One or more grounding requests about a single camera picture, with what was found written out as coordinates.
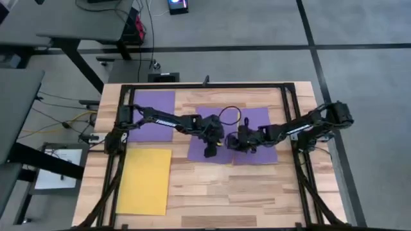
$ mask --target table leg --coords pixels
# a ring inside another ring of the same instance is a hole
[[[127,51],[127,47],[122,40],[117,41],[116,46],[124,60],[131,60],[130,53]]]
[[[60,41],[58,46],[77,66],[77,68],[83,73],[88,81],[97,89],[98,92],[103,93],[104,83],[98,77],[98,75],[91,69],[89,64],[83,59],[83,57],[77,51],[78,43],[80,41],[65,40]]]
[[[51,171],[52,173],[72,177],[78,180],[83,178],[83,167],[72,164],[60,158],[52,157],[51,155],[47,155],[41,151],[19,143],[15,143],[13,145],[9,160],[10,162],[27,164],[29,166],[37,167],[39,169],[44,169]]]

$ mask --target wooden table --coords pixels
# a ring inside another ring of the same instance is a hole
[[[310,82],[295,82],[301,114],[317,106]],[[118,107],[121,84],[106,84],[101,96],[95,131],[109,132]],[[268,107],[270,122],[285,123],[279,89],[176,89],[175,114],[195,114],[198,106]],[[116,216],[116,228],[294,227],[304,224],[290,141],[275,148],[277,164],[229,166],[187,160],[190,136],[174,132],[173,142],[128,143],[128,148],[164,148],[173,152],[166,216]],[[318,147],[327,149],[325,144]],[[344,209],[330,156],[310,154],[317,189],[336,216],[345,221]],[[108,156],[89,153],[73,225],[79,224],[99,200]],[[312,220],[313,203],[308,196]],[[111,202],[107,203],[108,224]]]

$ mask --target purple mat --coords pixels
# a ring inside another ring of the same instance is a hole
[[[244,118],[250,119],[249,128],[257,130],[258,126],[270,124],[268,108],[245,108],[241,110],[241,124]],[[266,148],[259,146],[256,153],[242,153],[236,151],[234,154],[234,164],[272,164],[277,163],[277,151],[274,147]]]
[[[134,103],[142,107],[152,107],[156,110],[174,114],[174,91],[136,91]],[[133,113],[133,122],[142,118],[138,111]],[[173,128],[155,123],[146,123],[141,129],[131,130],[128,136],[130,142],[170,142],[173,140]]]
[[[206,107],[198,107],[197,113],[200,114],[203,118],[209,115],[218,115],[221,112],[222,108],[206,108]],[[231,123],[237,120],[238,111],[236,109],[227,109],[221,116],[221,121],[226,123]],[[236,125],[227,126],[224,125],[224,134],[227,135],[228,133],[235,132],[237,130]],[[191,161],[197,162],[208,162],[208,163],[216,163],[216,164],[230,164],[232,162],[232,158],[234,156],[235,151],[228,150],[225,146],[217,147],[217,156],[205,158],[204,157],[204,149],[207,147],[202,140],[198,139],[198,137],[192,137],[190,141],[190,147],[188,149],[188,159]]]

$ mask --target yellow folder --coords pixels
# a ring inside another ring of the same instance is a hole
[[[171,150],[127,150],[118,214],[166,215]]]

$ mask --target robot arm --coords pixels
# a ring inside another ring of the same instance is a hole
[[[318,138],[325,136],[331,130],[348,128],[354,123],[345,103],[327,103],[308,112],[308,114],[285,124],[272,124],[251,130],[249,119],[245,118],[244,125],[238,127],[238,136],[227,136],[227,147],[232,150],[255,153],[257,147],[273,146],[285,140],[287,136],[298,133],[298,148],[312,149]]]
[[[133,111],[136,109],[142,119],[133,123]],[[157,123],[169,126],[186,135],[194,135],[207,143],[204,150],[205,157],[213,157],[217,153],[217,146],[221,146],[220,140],[224,138],[224,129],[217,115],[202,118],[201,115],[177,116],[158,111],[152,107],[140,107],[139,105],[122,106],[119,108],[118,122],[107,135],[105,151],[115,153],[121,151],[121,136],[123,133],[142,127],[146,123]]]

